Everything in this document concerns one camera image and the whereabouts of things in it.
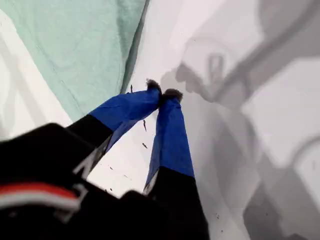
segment black object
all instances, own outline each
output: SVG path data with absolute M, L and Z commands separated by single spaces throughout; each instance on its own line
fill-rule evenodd
M 148 195 L 129 191 L 120 199 L 84 180 L 87 166 L 79 166 L 92 157 L 92 169 L 112 134 L 87 115 L 67 128 L 51 123 L 1 142 L 1 238 L 209 239 L 193 177 L 160 167 Z M 80 209 L 27 202 L 3 208 L 1 189 L 17 183 L 72 191 Z

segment blue tape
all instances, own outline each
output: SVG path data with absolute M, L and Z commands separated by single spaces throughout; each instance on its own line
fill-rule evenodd
M 138 121 L 158 108 L 160 91 L 150 88 L 129 94 L 119 94 L 105 101 L 89 114 L 113 131 L 108 151 Z
M 184 116 L 176 98 L 159 109 L 146 185 L 161 166 L 195 177 Z

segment white stripe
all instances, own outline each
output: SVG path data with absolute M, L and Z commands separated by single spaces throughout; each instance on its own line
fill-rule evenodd
M 74 174 L 77 174 L 80 172 L 81 169 L 83 169 L 82 172 L 82 178 L 86 179 L 92 170 L 92 166 L 94 164 L 94 160 L 96 159 L 96 154 L 98 152 L 98 149 L 95 148 L 82 162 L 79 163 L 78 166 L 75 167 L 75 169 L 72 171 Z
M 78 210 L 80 201 L 51 193 L 39 191 L 25 191 L 0 195 L 0 209 L 27 204 L 42 204 L 68 210 Z

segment mint green fabric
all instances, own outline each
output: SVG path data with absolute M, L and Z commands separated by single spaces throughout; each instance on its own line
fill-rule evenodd
M 74 121 L 120 93 L 144 5 L 145 0 L 0 0 Z

